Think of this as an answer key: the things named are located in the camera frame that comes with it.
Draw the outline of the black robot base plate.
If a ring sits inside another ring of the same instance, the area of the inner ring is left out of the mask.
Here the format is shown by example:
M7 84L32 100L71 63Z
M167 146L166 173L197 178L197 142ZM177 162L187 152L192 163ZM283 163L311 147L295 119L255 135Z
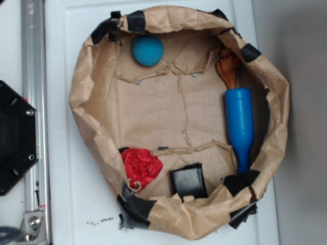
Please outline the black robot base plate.
M1 81L1 196L7 195L38 160L37 111Z

